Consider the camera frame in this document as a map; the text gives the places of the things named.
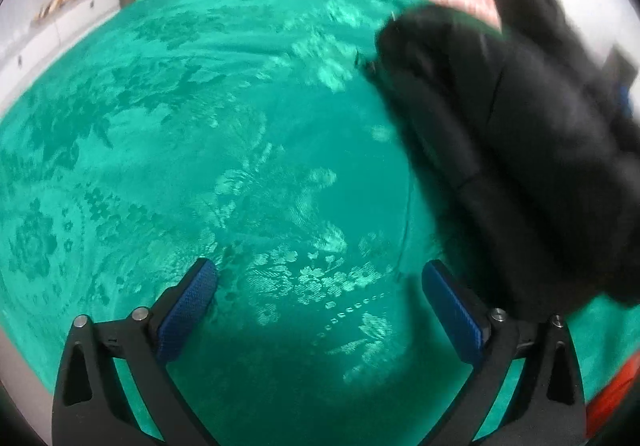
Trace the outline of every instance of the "green fabric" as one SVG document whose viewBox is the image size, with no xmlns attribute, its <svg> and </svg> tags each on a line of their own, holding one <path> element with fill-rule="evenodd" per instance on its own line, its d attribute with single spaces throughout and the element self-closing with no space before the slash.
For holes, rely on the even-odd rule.
<svg viewBox="0 0 640 446">
<path fill-rule="evenodd" d="M 481 253 L 354 65 L 420 1 L 139 0 L 22 96 L 0 125 L 1 322 L 48 389 L 74 316 L 124 317 L 206 256 L 216 302 L 170 373 L 223 445 L 420 441 L 470 369 L 418 273 Z M 588 396 L 639 321 L 576 315 Z"/>
</svg>

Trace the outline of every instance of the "blue gripper pad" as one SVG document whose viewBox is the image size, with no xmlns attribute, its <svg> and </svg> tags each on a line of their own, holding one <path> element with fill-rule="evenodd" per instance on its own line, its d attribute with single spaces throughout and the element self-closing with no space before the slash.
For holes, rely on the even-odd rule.
<svg viewBox="0 0 640 446">
<path fill-rule="evenodd" d="M 198 259 L 180 283 L 167 289 L 158 299 L 156 305 L 163 301 L 167 303 L 168 299 L 173 302 L 172 295 L 177 295 L 157 331 L 158 363 L 164 365 L 178 358 L 189 334 L 204 316 L 217 287 L 216 266 L 208 259 Z"/>
<path fill-rule="evenodd" d="M 424 266 L 422 290 L 460 360 L 478 365 L 491 329 L 482 302 L 462 287 L 440 261 Z"/>
</svg>

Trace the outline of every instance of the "black jacket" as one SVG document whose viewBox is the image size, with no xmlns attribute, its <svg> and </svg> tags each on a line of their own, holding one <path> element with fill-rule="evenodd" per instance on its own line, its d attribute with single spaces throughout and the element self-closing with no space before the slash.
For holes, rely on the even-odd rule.
<svg viewBox="0 0 640 446">
<path fill-rule="evenodd" d="M 508 309 L 638 303 L 638 127 L 555 0 L 496 2 L 505 35 L 439 6 L 390 20 L 376 41 L 390 98 L 484 236 Z"/>
</svg>

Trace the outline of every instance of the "bed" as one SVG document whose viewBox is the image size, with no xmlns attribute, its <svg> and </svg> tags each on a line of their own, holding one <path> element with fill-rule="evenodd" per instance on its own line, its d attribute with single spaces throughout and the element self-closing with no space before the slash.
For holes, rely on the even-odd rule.
<svg viewBox="0 0 640 446">
<path fill-rule="evenodd" d="M 76 315 L 151 305 L 205 256 L 216 302 L 170 373 L 221 444 L 420 442 L 470 368 L 416 273 L 489 267 L 359 65 L 424 1 L 139 0 L 23 94 L 0 122 L 0 322 L 47 389 Z M 572 318 L 588 397 L 638 317 L 600 298 Z"/>
</svg>

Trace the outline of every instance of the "silver bolt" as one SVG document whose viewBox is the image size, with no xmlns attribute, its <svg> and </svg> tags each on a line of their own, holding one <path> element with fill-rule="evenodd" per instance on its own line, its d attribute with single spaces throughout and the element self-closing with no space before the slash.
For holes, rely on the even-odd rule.
<svg viewBox="0 0 640 446">
<path fill-rule="evenodd" d="M 86 314 L 81 314 L 79 316 L 76 316 L 74 320 L 74 327 L 78 327 L 80 329 L 84 327 L 88 321 L 89 321 L 89 318 L 87 317 Z"/>
<path fill-rule="evenodd" d="M 131 317 L 135 321 L 142 321 L 147 316 L 149 316 L 149 309 L 146 307 L 138 307 L 137 309 L 133 309 L 133 312 L 131 313 Z"/>
<path fill-rule="evenodd" d="M 555 325 L 556 327 L 558 327 L 559 329 L 561 329 L 562 327 L 564 327 L 564 322 L 562 321 L 562 318 L 558 315 L 558 314 L 554 314 L 551 317 L 551 323 L 553 325 Z"/>
<path fill-rule="evenodd" d="M 496 321 L 505 321 L 507 319 L 507 313 L 503 309 L 491 309 L 491 318 Z"/>
</svg>

